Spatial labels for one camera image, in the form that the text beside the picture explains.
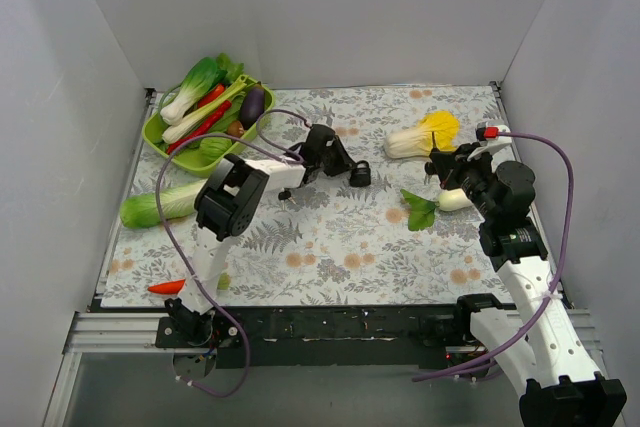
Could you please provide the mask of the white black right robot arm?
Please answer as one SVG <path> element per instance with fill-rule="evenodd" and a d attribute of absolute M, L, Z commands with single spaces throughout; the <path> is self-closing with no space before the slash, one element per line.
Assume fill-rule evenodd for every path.
<path fill-rule="evenodd" d="M 533 171 L 518 161 L 492 164 L 509 139 L 472 143 L 453 152 L 433 149 L 426 172 L 447 190 L 462 189 L 484 221 L 483 252 L 507 287 L 520 319 L 509 323 L 492 295 L 459 298 L 452 320 L 464 344 L 483 344 L 519 396 L 526 426 L 612 426 L 627 401 L 622 383 L 608 379 L 578 337 L 553 281 L 554 268 L 529 216 Z"/>

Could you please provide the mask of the orange black padlock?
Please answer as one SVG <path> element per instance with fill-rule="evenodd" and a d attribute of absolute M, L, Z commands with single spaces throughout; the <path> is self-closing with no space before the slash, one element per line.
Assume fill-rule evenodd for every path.
<path fill-rule="evenodd" d="M 294 189 L 298 189 L 298 188 L 304 187 L 306 185 L 306 183 L 307 183 L 307 176 L 303 175 L 301 177 L 300 181 L 297 184 L 295 184 L 295 186 L 293 188 Z"/>

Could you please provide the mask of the black headed key bunch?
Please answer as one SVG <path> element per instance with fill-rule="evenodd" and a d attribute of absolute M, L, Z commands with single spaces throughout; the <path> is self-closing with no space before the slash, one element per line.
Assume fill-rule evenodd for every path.
<path fill-rule="evenodd" d="M 293 194 L 290 190 L 288 189 L 283 189 L 281 192 L 278 193 L 278 200 L 281 203 L 281 206 L 284 210 L 293 208 L 296 208 L 296 202 L 295 199 L 293 198 Z"/>

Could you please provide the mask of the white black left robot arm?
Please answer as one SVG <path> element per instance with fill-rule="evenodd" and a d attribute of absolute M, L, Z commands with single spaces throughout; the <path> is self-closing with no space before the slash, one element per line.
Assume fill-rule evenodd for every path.
<path fill-rule="evenodd" d="M 371 185 L 369 164 L 354 161 L 336 132 L 320 124 L 311 126 L 304 142 L 267 160 L 244 160 L 235 154 L 222 158 L 195 197 L 196 248 L 185 260 L 185 284 L 175 299 L 165 302 L 175 330 L 188 345 L 203 346 L 214 336 L 209 312 L 221 310 L 214 295 L 226 256 L 250 226 L 263 195 L 276 192 L 286 200 L 319 173 L 348 173 L 352 187 Z"/>

